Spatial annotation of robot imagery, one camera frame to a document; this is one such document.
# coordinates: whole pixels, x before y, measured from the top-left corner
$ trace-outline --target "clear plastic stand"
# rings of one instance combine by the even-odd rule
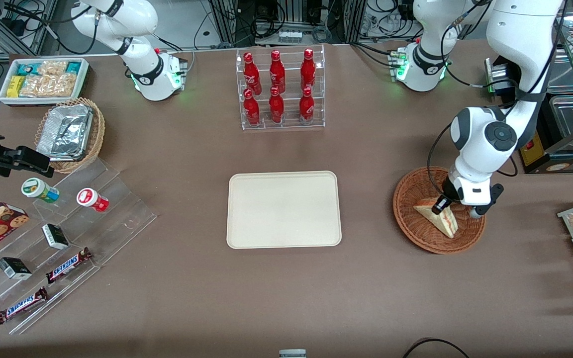
[[[313,108],[313,120],[311,124],[304,125],[300,123],[300,98],[302,98],[302,89],[300,88],[300,66],[304,60],[304,50],[312,48],[313,61],[315,62],[315,84],[312,89],[312,98],[315,102]],[[286,91],[282,93],[282,99],[285,103],[285,117],[281,124],[275,124],[271,120],[271,109],[269,108],[269,98],[271,97],[271,77],[269,76],[269,68],[271,67],[271,53],[266,52],[266,49],[249,48],[246,50],[237,50],[236,53],[236,77],[238,81],[238,99],[240,102],[240,117],[243,125],[243,130],[261,130],[261,129],[306,129],[306,128],[320,128],[324,127],[325,119],[325,60],[324,60],[324,47],[323,45],[317,46],[293,46],[282,47],[280,50],[280,58],[285,66],[286,72]],[[260,105],[260,125],[252,127],[246,120],[245,107],[243,102],[245,96],[243,91],[246,88],[245,83],[245,61],[242,56],[246,52],[253,55],[253,62],[258,66],[260,71],[260,82],[262,85],[262,93],[256,96],[256,100]]]
[[[30,221],[0,243],[0,258],[19,258],[32,272],[26,281],[9,279],[0,269],[0,311],[6,310],[46,287],[50,299],[4,323],[10,334],[23,333],[52,310],[73,290],[90,278],[121,248],[147,227],[156,215],[132,193],[118,172],[96,159],[60,181],[61,195],[55,203],[36,200],[27,209]],[[77,204],[80,189],[91,187],[109,200],[103,213]],[[46,223],[61,226],[70,242],[65,250],[48,246],[41,227]],[[48,285],[45,274],[88,247],[93,258],[76,267],[65,277]]]

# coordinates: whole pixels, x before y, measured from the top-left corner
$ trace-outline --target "table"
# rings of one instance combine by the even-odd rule
[[[160,217],[27,333],[0,330],[0,357],[400,357],[427,336],[472,357],[573,357],[573,247],[555,216],[573,207],[573,175],[495,175],[506,190],[477,245],[419,249],[393,218],[395,184],[460,109],[491,100],[450,77],[416,93],[352,47],[326,50],[327,127],[305,132],[241,130],[235,50],[198,53],[187,90],[163,102],[134,90],[119,57],[89,57],[100,156]],[[452,69],[479,83],[489,56],[460,41]],[[1,106],[3,143],[32,145],[45,110]],[[443,140],[433,163],[456,154]],[[232,175],[311,170],[338,177],[339,245],[227,246]],[[31,176],[0,178],[0,201],[30,205],[18,191]]]

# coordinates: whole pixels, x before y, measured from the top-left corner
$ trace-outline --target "round wicker basket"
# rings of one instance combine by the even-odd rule
[[[55,107],[61,106],[73,106],[75,104],[85,104],[94,110],[93,124],[90,129],[90,137],[88,139],[86,147],[86,156],[78,162],[50,162],[50,166],[54,168],[55,171],[62,174],[70,174],[75,169],[80,166],[93,161],[98,156],[100,148],[103,145],[103,135],[105,134],[105,120],[103,118],[103,113],[100,112],[96,104],[87,98],[77,98],[71,99],[67,102],[57,104]],[[34,145],[39,143],[39,138],[41,138],[41,133],[43,133],[43,125],[45,125],[46,119],[48,118],[48,112],[43,116],[41,124],[39,124],[39,129],[37,134],[34,136]]]
[[[448,177],[446,168],[431,167],[430,172],[437,185]],[[453,202],[450,208],[459,229],[454,238],[448,238],[413,208],[421,199],[438,196],[439,192],[430,183],[425,167],[409,172],[397,184],[393,197],[393,212],[398,225],[417,246],[435,254],[457,254],[470,249],[481,238],[486,217],[471,218],[469,206]]]

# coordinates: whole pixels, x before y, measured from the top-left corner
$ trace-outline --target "white tray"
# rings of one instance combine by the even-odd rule
[[[335,246],[342,240],[332,172],[236,174],[229,181],[232,249]]]
[[[10,79],[16,75],[16,71],[18,70],[20,64],[40,63],[43,61],[68,61],[71,63],[81,63],[81,67],[77,73],[75,88],[72,90],[72,95],[70,95],[70,97],[6,97],[6,91],[10,84]],[[6,74],[6,79],[4,79],[4,83],[1,87],[0,102],[9,106],[47,106],[50,104],[66,102],[70,99],[77,99],[81,93],[81,90],[83,89],[84,82],[86,81],[88,67],[88,62],[82,57],[48,57],[45,59],[29,58],[14,60],[12,63],[10,63],[10,68]]]

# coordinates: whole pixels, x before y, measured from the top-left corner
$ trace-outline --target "coca-cola bottle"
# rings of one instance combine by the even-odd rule
[[[269,107],[271,108],[271,120],[273,123],[282,123],[282,119],[285,115],[285,102],[282,100],[282,96],[280,96],[280,90],[276,86],[271,88]]]
[[[250,126],[257,127],[260,125],[260,107],[258,106],[258,102],[253,98],[251,89],[245,89],[243,93],[245,95],[243,106],[245,107],[247,121]]]
[[[302,78],[300,86],[304,90],[307,86],[313,88],[315,84],[315,63],[313,62],[313,50],[307,48],[304,50],[304,61],[300,67],[300,76]]]
[[[260,95],[262,93],[260,71],[258,71],[258,66],[255,66],[255,63],[253,63],[253,55],[246,52],[243,58],[245,59],[245,82],[247,88],[250,88],[254,95]]]
[[[287,89],[287,79],[285,77],[285,66],[280,60],[280,51],[271,51],[271,67],[269,68],[271,74],[271,86],[276,86],[280,93],[284,93]]]
[[[307,86],[302,91],[302,98],[300,98],[300,123],[309,125],[313,121],[313,107],[315,102],[311,97],[311,88]]]

